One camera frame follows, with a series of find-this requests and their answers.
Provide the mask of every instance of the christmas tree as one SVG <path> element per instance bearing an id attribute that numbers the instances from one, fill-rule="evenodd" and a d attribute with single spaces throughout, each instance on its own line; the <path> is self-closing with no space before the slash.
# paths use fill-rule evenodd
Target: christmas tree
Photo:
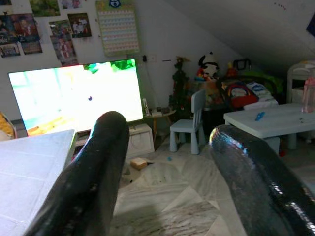
<path id="1" fill-rule="evenodd" d="M 173 95 L 169 96 L 169 106 L 172 107 L 173 110 L 176 110 L 174 114 L 176 120 L 190 119 L 191 102 L 187 96 L 188 90 L 186 88 L 189 78 L 182 70 L 183 63 L 189 60 L 183 57 L 176 57 L 176 61 L 174 66 L 177 71 L 173 75 Z"/>

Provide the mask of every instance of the poster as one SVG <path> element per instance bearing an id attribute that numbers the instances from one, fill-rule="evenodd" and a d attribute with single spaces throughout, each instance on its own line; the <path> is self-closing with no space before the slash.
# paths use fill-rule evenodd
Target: poster
<path id="1" fill-rule="evenodd" d="M 58 0 L 30 0 L 35 17 L 60 16 Z"/>
<path id="2" fill-rule="evenodd" d="M 10 16 L 0 16 L 0 45 L 18 41 Z"/>
<path id="3" fill-rule="evenodd" d="M 309 25 L 307 26 L 306 30 L 315 37 L 315 14 L 313 15 Z"/>
<path id="4" fill-rule="evenodd" d="M 32 14 L 17 14 L 11 15 L 10 17 L 20 42 L 34 42 L 40 40 Z"/>
<path id="5" fill-rule="evenodd" d="M 39 41 L 21 43 L 21 45 L 22 45 L 22 49 L 25 55 L 43 52 Z"/>
<path id="6" fill-rule="evenodd" d="M 82 8 L 81 0 L 60 0 L 64 9 Z"/>
<path id="7" fill-rule="evenodd" d="M 12 5 L 11 0 L 0 0 L 0 6 Z"/>
<path id="8" fill-rule="evenodd" d="M 6 45 L 1 45 L 0 54 L 1 54 L 1 57 L 3 58 L 19 56 L 20 50 L 16 43 L 11 43 L 11 44 L 6 44 Z"/>
<path id="9" fill-rule="evenodd" d="M 60 38 L 52 35 L 50 38 L 53 43 L 56 56 L 58 60 L 60 60 L 62 66 L 78 64 L 70 34 L 64 35 Z"/>
<path id="10" fill-rule="evenodd" d="M 68 14 L 73 38 L 91 37 L 91 28 L 87 13 Z"/>
<path id="11" fill-rule="evenodd" d="M 49 22 L 51 32 L 53 36 L 63 37 L 67 34 L 72 34 L 71 26 L 69 20 L 63 21 L 52 21 Z"/>

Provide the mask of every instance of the sloped ceiling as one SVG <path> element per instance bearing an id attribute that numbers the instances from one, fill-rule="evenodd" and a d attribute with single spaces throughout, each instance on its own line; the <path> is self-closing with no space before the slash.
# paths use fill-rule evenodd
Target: sloped ceiling
<path id="1" fill-rule="evenodd" d="M 314 0 L 164 1 L 269 73 L 284 76 L 315 59 L 315 38 L 306 31 Z"/>

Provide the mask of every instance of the marble floor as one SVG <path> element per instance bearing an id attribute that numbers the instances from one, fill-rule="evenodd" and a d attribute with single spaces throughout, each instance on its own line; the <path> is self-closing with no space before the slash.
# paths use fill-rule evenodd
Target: marble floor
<path id="1" fill-rule="evenodd" d="M 191 155 L 186 143 L 171 153 L 167 139 L 156 152 L 141 156 L 152 164 L 123 174 L 110 235 L 245 236 L 206 148 Z"/>

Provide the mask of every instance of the light blue chair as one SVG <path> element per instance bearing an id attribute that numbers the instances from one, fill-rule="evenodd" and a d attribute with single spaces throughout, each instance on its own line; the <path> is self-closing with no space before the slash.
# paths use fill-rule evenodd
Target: light blue chair
<path id="1" fill-rule="evenodd" d="M 191 97 L 191 112 L 193 113 L 193 119 L 180 119 L 170 127 L 171 138 L 169 144 L 169 150 L 171 152 L 177 151 L 175 133 L 179 133 L 179 140 L 181 143 L 186 141 L 185 133 L 191 134 L 191 153 L 194 155 L 199 154 L 199 147 L 197 141 L 196 132 L 199 134 L 199 143 L 204 145 L 206 143 L 205 134 L 203 132 L 201 113 L 206 102 L 206 91 L 200 90 L 193 94 Z"/>

